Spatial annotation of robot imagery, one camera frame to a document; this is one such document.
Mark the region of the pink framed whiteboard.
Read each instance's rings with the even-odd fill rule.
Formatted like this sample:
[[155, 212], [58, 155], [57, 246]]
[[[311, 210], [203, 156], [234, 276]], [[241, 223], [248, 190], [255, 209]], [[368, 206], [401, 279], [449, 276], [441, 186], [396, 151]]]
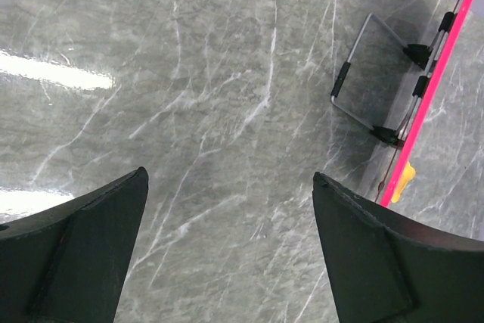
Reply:
[[389, 205], [392, 203], [392, 195], [394, 193], [394, 190], [396, 189], [396, 186], [403, 173], [406, 163], [409, 162], [411, 153], [414, 146], [416, 145], [422, 125], [424, 124], [424, 120], [430, 109], [430, 105], [433, 101], [437, 88], [439, 87], [439, 83], [442, 79], [445, 68], [447, 67], [448, 61], [454, 50], [455, 43], [457, 42], [460, 32], [464, 26], [467, 14], [470, 11], [472, 3], [473, 0], [462, 0], [459, 9], [455, 11], [455, 15], [453, 16], [452, 21], [448, 26], [448, 32], [446, 33], [447, 36], [442, 48], [442, 52], [439, 56], [438, 61], [436, 62], [436, 66], [434, 68], [432, 76], [429, 78], [427, 86], [423, 88], [423, 97], [421, 98], [420, 106], [416, 112], [414, 122], [409, 129], [408, 136], [405, 139], [399, 158], [396, 161], [395, 168], [392, 171], [392, 175], [389, 177], [388, 182], [384, 184], [385, 190], [380, 199], [380, 205], [383, 207], [388, 208]]

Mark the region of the yellow bone-shaped eraser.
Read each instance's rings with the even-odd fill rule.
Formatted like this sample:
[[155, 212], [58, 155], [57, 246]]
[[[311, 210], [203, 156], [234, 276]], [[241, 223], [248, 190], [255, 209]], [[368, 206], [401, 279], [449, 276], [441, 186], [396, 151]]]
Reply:
[[411, 165], [410, 162], [407, 162], [403, 173], [399, 179], [399, 182], [394, 190], [394, 193], [391, 198], [392, 203], [397, 203], [402, 195], [402, 192], [407, 187], [408, 183], [411, 182], [416, 176], [416, 169]]

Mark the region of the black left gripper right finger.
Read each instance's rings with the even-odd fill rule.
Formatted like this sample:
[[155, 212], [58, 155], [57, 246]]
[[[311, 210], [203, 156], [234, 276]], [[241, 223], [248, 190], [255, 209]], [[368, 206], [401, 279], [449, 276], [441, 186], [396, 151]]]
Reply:
[[317, 172], [315, 221], [341, 322], [481, 322], [483, 243], [431, 228]]

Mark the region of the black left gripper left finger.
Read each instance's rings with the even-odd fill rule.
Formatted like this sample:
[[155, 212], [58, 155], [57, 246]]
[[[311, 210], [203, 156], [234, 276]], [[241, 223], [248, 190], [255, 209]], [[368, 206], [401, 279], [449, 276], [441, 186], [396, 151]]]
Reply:
[[3, 322], [112, 322], [144, 213], [140, 167], [1, 225]]

